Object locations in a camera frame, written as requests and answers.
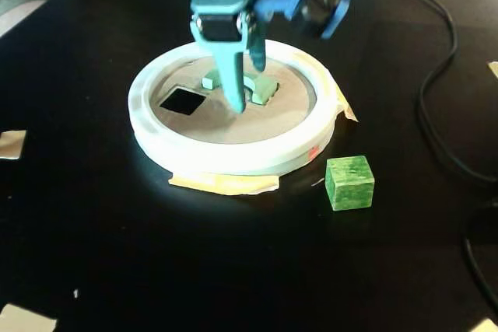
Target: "black cable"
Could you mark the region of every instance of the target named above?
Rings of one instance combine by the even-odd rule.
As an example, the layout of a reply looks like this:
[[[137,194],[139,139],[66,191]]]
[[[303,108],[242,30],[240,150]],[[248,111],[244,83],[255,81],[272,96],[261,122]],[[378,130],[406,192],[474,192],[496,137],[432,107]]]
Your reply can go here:
[[[486,278],[484,277],[484,274],[482,273],[479,265],[477,264],[477,261],[475,260],[474,252],[472,250],[472,244],[469,239],[469,226],[478,214],[497,208],[498,199],[494,199],[489,205],[485,206],[484,208],[474,210],[465,220],[461,231],[461,244],[465,262],[467,263],[467,266],[471,272],[472,277],[474,278],[474,282],[479,288],[479,291],[481,291],[482,296],[488,303],[489,307],[493,310],[496,317],[498,317],[498,296],[489,286]]]
[[[455,26],[453,17],[447,8],[438,2],[437,0],[420,0],[424,4],[428,5],[433,11],[437,12],[447,25],[450,32],[451,48],[446,57],[444,57],[437,66],[429,72],[427,77],[423,80],[419,87],[419,93],[417,96],[417,113],[419,115],[419,125],[422,133],[424,134],[426,140],[429,142],[430,147],[436,151],[440,150],[440,153],[446,157],[457,169],[466,175],[471,180],[477,183],[492,184],[493,186],[498,185],[498,176],[485,175],[473,168],[468,166],[466,163],[460,160],[446,142],[442,139],[439,131],[434,127],[433,122],[430,119],[430,115],[427,111],[425,96],[427,90],[435,83],[435,81],[447,70],[458,49],[458,34],[457,28]]]
[[[438,147],[440,151],[449,159],[464,175],[468,176],[472,180],[476,182],[483,182],[487,184],[492,184],[494,186],[498,185],[498,177],[490,176],[479,173],[470,166],[466,165],[462,162],[448,147],[448,145],[441,138],[439,132],[434,127],[432,121],[430,120],[430,116],[427,112],[426,104],[425,104],[425,95],[427,90],[435,83],[435,81],[447,70],[450,66],[451,62],[454,59],[454,56],[458,49],[458,34],[456,30],[456,26],[453,20],[453,17],[447,10],[447,8],[438,2],[437,0],[420,0],[424,4],[428,5],[433,11],[437,12],[444,20],[447,25],[447,28],[450,32],[450,41],[451,48],[448,52],[447,56],[443,58],[439,64],[429,72],[427,77],[423,80],[422,84],[419,87],[419,93],[417,96],[417,113],[419,115],[419,124],[422,130],[422,133],[428,140],[430,146],[434,149]],[[474,253],[472,251],[472,245],[470,239],[468,238],[468,227],[470,223],[472,223],[473,218],[483,210],[490,208],[498,208],[498,199],[492,201],[491,205],[484,208],[478,209],[472,212],[471,216],[465,220],[464,228],[462,230],[462,250],[469,267],[469,270],[474,278],[474,281],[481,291],[483,297],[488,302],[489,306],[498,317],[498,296],[494,293],[494,291],[489,286],[484,274],[482,273],[477,261],[475,260]]]

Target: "black surface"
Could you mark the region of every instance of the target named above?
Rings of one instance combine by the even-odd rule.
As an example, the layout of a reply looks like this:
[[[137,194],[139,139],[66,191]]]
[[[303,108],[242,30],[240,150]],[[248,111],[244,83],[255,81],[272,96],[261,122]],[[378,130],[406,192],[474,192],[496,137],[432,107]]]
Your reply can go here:
[[[441,1],[461,50],[428,104],[457,154],[491,173],[498,0]],[[438,16],[353,0],[325,42],[277,19],[269,37],[322,61],[360,123],[340,116],[322,155],[255,197],[169,187],[133,137],[129,86],[192,40],[189,19],[188,0],[50,0],[0,39],[0,130],[28,130],[21,160],[0,162],[0,305],[57,331],[471,330],[489,316],[458,230],[493,193],[444,171],[416,127],[418,84],[448,44]],[[373,207],[334,214],[311,184],[327,158],[360,154]],[[496,216],[473,229],[496,288]]]

